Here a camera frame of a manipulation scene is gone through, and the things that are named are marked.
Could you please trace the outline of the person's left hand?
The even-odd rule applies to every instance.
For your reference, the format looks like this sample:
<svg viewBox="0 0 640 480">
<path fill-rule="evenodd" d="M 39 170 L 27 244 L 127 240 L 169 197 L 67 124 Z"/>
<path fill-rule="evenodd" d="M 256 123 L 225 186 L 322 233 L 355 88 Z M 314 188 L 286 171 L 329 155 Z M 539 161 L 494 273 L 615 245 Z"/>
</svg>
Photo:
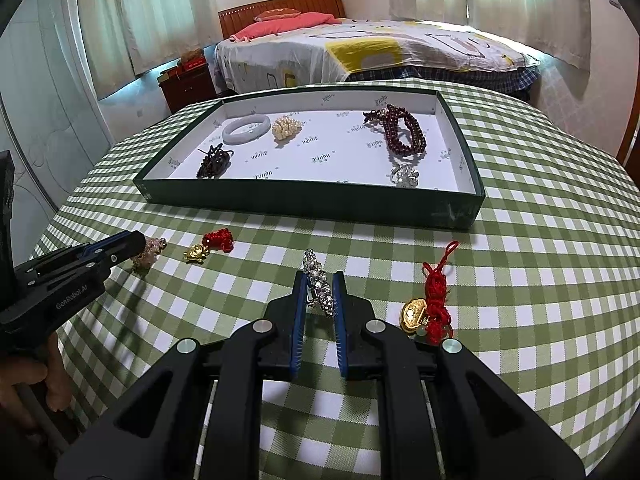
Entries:
<svg viewBox="0 0 640 480">
<path fill-rule="evenodd" d="M 64 411 L 70 406 L 72 388 L 60 349 L 58 335 L 53 333 L 47 341 L 47 363 L 29 359 L 10 359 L 1 362 L 1 407 L 26 426 L 32 426 L 32 415 L 17 394 L 17 385 L 47 385 L 47 406 L 51 411 Z"/>
</svg>

